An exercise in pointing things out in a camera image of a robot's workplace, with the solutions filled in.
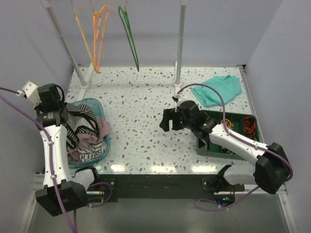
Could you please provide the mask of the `black white striped tank top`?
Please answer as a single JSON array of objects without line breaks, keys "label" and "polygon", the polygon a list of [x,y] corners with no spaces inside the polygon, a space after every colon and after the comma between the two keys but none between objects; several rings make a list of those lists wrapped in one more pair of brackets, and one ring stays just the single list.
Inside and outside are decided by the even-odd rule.
[{"label": "black white striped tank top", "polygon": [[86,104],[78,106],[67,103],[68,111],[67,146],[74,149],[78,146],[79,133],[95,137],[95,142],[100,139],[100,127],[93,110]]}]

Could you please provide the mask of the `green hanger with brass hook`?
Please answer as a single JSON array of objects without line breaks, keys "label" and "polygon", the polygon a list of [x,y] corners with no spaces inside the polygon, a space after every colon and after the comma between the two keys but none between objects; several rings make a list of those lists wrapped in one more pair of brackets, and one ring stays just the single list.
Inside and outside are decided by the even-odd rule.
[{"label": "green hanger with brass hook", "polygon": [[131,50],[131,53],[132,53],[132,56],[134,59],[136,69],[139,72],[138,54],[137,54],[135,41],[134,41],[132,30],[131,30],[130,20],[128,18],[127,4],[128,4],[128,1],[126,0],[124,7],[122,7],[122,6],[118,7],[118,14],[119,14],[119,17],[121,19],[123,28],[125,30],[125,34],[126,34],[126,37],[127,37],[128,43],[129,43],[129,47],[130,47],[130,50]]}]

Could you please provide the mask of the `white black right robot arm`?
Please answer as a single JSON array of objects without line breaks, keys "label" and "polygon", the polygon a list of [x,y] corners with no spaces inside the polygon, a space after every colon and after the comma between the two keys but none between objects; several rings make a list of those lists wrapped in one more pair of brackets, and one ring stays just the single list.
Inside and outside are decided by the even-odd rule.
[{"label": "white black right robot arm", "polygon": [[252,165],[238,173],[232,165],[225,166],[216,179],[219,189],[227,191],[237,184],[255,184],[269,194],[293,177],[293,169],[282,146],[277,143],[267,145],[252,140],[226,127],[224,122],[201,111],[191,101],[183,101],[176,107],[164,109],[160,128],[169,130],[190,130],[204,144],[224,147]]}]

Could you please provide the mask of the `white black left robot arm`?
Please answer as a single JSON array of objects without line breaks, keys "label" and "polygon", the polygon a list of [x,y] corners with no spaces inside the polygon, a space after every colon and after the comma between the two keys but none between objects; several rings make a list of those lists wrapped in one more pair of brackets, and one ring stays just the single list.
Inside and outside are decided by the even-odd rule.
[{"label": "white black left robot arm", "polygon": [[61,97],[63,91],[53,83],[37,91],[36,121],[44,145],[45,175],[35,198],[51,216],[58,216],[85,207],[86,191],[98,189],[101,179],[94,166],[78,169],[71,175],[66,147],[68,112]]}]

